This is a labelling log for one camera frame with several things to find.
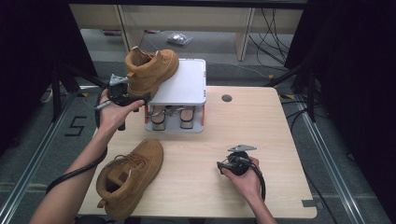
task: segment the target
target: boot lace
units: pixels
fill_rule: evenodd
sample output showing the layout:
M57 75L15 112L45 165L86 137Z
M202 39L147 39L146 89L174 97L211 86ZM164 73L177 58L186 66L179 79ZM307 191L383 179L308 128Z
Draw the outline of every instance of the boot lace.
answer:
M114 161L115 160L123 160L123 159L127 160L128 163L132 164L132 166L133 166L133 168L129 171L130 172L129 175L131 175L132 171L138 171L138 170L143 169L146 164L146 160L142 156L140 156L138 154L134 154L134 153L130 153L126 156L118 155L118 156L116 156L116 158L114 158Z

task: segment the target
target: hand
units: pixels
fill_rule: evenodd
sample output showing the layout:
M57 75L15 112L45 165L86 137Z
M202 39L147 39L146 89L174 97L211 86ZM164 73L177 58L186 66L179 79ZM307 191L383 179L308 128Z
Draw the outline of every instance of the hand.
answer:
M108 89L102 91L100 104L107 101ZM100 111L100 129L109 129L115 132L125 122L129 113L136 110L145 103L143 100L135 101L130 105L119 106L111 103Z
M260 171L259 160L253 157L249 158ZM248 202L262 197L262 185L260 184L260 180L256 173L254 173L251 168L248 168L248 170L243 175L234 175L226 168L222 168L221 171L231 180L231 182L233 182L238 192Z

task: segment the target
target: boot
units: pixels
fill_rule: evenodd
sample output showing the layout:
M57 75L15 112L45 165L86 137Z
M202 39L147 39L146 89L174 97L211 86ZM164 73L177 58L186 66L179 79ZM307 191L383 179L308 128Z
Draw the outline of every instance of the boot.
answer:
M97 205L115 220L124 220L136 209L143 192L160 172L163 146L156 139L142 141L130 154L106 165L96 181L102 197Z
M125 58L128 69L128 96L141 97L147 93L152 99L160 84L170 78L178 69L178 57L170 49L147 53L139 47L133 47Z

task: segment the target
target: light wood tabletop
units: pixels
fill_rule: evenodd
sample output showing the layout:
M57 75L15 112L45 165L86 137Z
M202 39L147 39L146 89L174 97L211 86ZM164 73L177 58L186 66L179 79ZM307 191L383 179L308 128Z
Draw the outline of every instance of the light wood tabletop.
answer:
M224 94L232 96L224 102ZM102 214L96 178L117 155L129 154L142 140L158 139L164 149L163 167L146 189L132 216L137 217L254 217L229 179L219 173L217 161L239 144L260 161L266 184L266 204L274 217L313 218L312 201L289 126L273 88L206 87L205 126L201 133L165 133L145 130L144 110L131 113L126 130L116 132L105 160L98 165L79 213Z

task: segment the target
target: gray floor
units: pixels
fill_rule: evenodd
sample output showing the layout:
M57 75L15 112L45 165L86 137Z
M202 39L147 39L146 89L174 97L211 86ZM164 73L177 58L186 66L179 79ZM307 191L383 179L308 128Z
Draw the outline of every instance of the gray floor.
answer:
M123 60L126 49L120 36L105 36L100 30L82 30L81 33L100 78L107 79L111 74L125 75L126 70ZM243 62L238 62L232 34L181 32L192 37L192 40L187 46L176 47L166 43L167 37L172 33L146 34L140 48L148 51L173 49L177 52L179 58L206 60L207 85L261 86L269 80L270 75L279 77L284 73L281 71L283 68L280 63L261 52L258 53L257 48L251 41L248 44L246 59ZM252 38L260 43L260 37L257 34L252 35ZM279 38L286 46L289 46L292 35L280 35ZM268 38L268 42L272 45L275 44L271 38ZM265 45L262 45L262 47L270 50L277 58L282 59L278 50ZM89 84L83 80L80 83L81 85ZM280 83L276 87L279 94L291 94L291 83L292 78ZM77 97L71 102L70 109L67 110L60 124L61 128L51 139L48 148L45 150L45 157L39 163L21 201L17 203L18 208L12 212L13 216L9 223L28 222L35 211L35 207L45 195L45 188L48 183L63 173L68 164L92 137L95 129L92 106L97 91L88 92L85 97ZM63 102L67 102L67 99L70 98L72 98L70 94L63 96ZM280 99L280 101L286 103L292 100ZM285 116L300 109L297 104L283 104L283 108ZM315 112L317 114L316 125L336 162L341 176L353 195L365 223L390 223L359 167L346 156L347 148L331 119L327 117L325 109L319 105ZM26 172L25 167L40 147L41 139L46 135L46 131L51 125L50 120L51 101L44 103L35 111L35 115L32 116L30 122L19 134L20 144L10 146L4 156L0 158L0 169L8 171L0 173L0 200L2 203L6 202L13 186L20 180L23 172ZM80 136L66 137L65 135L68 133L78 132L78 130L69 128L73 121L75 125L84 126L84 129ZM307 177L312 180L309 184L317 202L318 215L313 219L278 219L277 221L279 223L333 223L330 212L324 206L326 203L338 223L354 223L347 214L347 210L302 116L295 120L292 133ZM323 196L324 202L319 198L319 194Z

